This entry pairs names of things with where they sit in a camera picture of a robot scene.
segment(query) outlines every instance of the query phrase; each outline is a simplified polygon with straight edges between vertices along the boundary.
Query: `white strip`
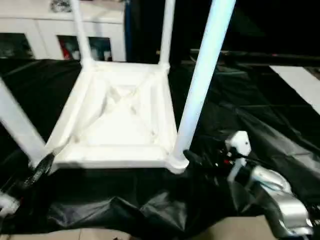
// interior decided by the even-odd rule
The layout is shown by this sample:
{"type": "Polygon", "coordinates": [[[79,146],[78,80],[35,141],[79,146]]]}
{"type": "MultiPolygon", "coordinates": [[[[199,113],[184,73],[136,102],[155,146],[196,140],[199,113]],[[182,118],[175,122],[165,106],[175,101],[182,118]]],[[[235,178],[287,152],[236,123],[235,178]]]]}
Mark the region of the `white strip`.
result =
{"type": "Polygon", "coordinates": [[[320,80],[303,67],[270,66],[313,109],[320,114],[320,80]]]}

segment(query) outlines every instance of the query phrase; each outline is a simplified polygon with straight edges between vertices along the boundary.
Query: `white cabinet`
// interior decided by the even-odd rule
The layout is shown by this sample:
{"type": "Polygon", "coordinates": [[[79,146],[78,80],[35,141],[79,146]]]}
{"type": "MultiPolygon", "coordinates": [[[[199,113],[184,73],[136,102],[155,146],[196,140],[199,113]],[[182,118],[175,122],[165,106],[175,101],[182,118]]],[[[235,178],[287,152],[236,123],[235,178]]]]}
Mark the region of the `white cabinet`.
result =
{"type": "MultiPolygon", "coordinates": [[[[59,39],[59,37],[76,36],[74,22],[68,20],[38,20],[37,22],[49,58],[63,60],[62,38],[59,39]]],[[[103,38],[106,45],[110,44],[113,61],[126,61],[125,36],[122,24],[85,22],[84,27],[89,38],[103,38]]]]}
{"type": "Polygon", "coordinates": [[[26,46],[30,48],[30,58],[46,59],[48,54],[43,43],[42,37],[38,31],[36,21],[33,19],[17,19],[17,18],[0,18],[0,42],[5,47],[5,42],[10,44],[8,46],[9,52],[14,49],[21,48],[21,40],[13,41],[14,39],[26,39],[26,46]]]}
{"type": "MultiPolygon", "coordinates": [[[[63,60],[63,36],[76,36],[73,14],[52,12],[50,2],[0,0],[0,40],[1,34],[19,34],[17,37],[26,38],[35,59],[63,60]]],[[[113,61],[125,62],[125,3],[81,1],[80,8],[90,41],[99,38],[100,45],[110,48],[113,61]]]]}

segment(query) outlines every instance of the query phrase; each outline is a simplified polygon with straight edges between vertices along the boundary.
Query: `white pole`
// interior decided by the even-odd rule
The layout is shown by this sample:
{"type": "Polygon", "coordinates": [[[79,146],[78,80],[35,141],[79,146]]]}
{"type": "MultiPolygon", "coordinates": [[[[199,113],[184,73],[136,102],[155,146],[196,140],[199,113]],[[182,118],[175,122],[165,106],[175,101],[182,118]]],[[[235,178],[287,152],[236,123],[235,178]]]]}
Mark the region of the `white pole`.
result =
{"type": "Polygon", "coordinates": [[[176,0],[166,0],[164,6],[160,64],[169,64],[172,29],[174,25],[176,0]]]}
{"type": "Polygon", "coordinates": [[[71,7],[72,7],[73,16],[74,16],[74,24],[77,31],[77,40],[78,40],[79,49],[81,53],[81,63],[82,63],[82,66],[84,67],[86,66],[87,63],[88,63],[87,65],[89,65],[92,61],[91,48],[90,48],[89,40],[86,36],[84,23],[81,17],[79,0],[71,0],[71,7]]]}
{"type": "Polygon", "coordinates": [[[36,167],[48,151],[45,141],[32,125],[0,77],[0,122],[36,167]]]}
{"type": "Polygon", "coordinates": [[[181,159],[190,148],[236,0],[213,0],[173,155],[181,159]]]}

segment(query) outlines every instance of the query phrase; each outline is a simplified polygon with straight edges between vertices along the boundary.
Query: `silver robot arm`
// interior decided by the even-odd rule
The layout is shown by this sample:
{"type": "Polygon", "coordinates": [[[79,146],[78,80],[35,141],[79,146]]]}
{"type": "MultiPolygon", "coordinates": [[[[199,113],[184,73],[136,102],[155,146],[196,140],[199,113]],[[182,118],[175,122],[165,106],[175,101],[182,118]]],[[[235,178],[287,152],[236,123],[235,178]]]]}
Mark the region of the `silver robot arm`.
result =
{"type": "MultiPolygon", "coordinates": [[[[247,132],[238,131],[226,140],[226,147],[235,148],[242,156],[248,156],[251,147],[247,132]]],[[[238,158],[228,176],[235,181],[247,160],[238,158]]],[[[253,196],[256,204],[264,209],[265,217],[276,238],[303,237],[313,234],[313,225],[305,205],[291,191],[289,182],[278,172],[260,165],[251,166],[244,187],[253,196]]]]}

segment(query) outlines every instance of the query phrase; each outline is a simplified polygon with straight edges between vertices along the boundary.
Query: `black tablecloth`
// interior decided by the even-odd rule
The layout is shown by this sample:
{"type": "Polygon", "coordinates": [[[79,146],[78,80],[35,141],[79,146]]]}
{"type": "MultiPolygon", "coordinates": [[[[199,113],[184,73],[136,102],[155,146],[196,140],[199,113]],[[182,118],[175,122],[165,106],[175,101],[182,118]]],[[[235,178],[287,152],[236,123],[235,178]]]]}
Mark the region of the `black tablecloth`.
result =
{"type": "MultiPolygon", "coordinates": [[[[0,60],[5,83],[45,140],[80,70],[76,61],[0,60]]],[[[181,66],[169,74],[177,123],[192,72],[181,66]]],[[[248,132],[252,155],[284,175],[311,208],[320,199],[319,123],[313,108],[267,66],[219,66],[191,145],[197,155],[188,155],[190,166],[183,174],[166,169],[58,170],[26,192],[16,215],[3,221],[2,232],[100,227],[144,239],[192,236],[237,215],[226,181],[210,166],[223,136],[238,130],[248,132]]],[[[1,186],[23,174],[28,161],[4,128],[0,143],[1,186]]]]}

